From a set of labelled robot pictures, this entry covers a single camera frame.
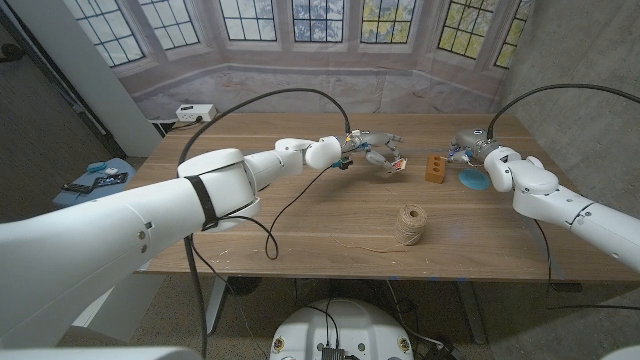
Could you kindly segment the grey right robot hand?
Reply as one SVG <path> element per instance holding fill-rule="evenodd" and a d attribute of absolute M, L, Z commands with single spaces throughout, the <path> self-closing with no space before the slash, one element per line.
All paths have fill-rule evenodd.
<path fill-rule="evenodd" d="M 450 142 L 448 160 L 458 163 L 476 161 L 483 164 L 486 157 L 499 147 L 498 141 L 487 138 L 485 129 L 460 130 Z"/>

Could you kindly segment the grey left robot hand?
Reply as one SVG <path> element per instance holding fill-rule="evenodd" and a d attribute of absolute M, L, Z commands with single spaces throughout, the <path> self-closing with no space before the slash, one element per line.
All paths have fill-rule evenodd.
<path fill-rule="evenodd" d="M 402 136 L 384 132 L 354 130 L 345 136 L 338 137 L 338 140 L 341 143 L 341 158 L 333 164 L 333 167 L 346 170 L 353 163 L 351 155 L 356 152 L 364 152 L 367 161 L 384 168 L 389 173 L 402 171 L 406 167 L 406 159 L 402 158 L 397 150 L 397 144 L 404 141 Z M 383 155 L 373 150 L 378 146 L 389 148 L 394 155 L 394 161 L 389 162 Z"/>

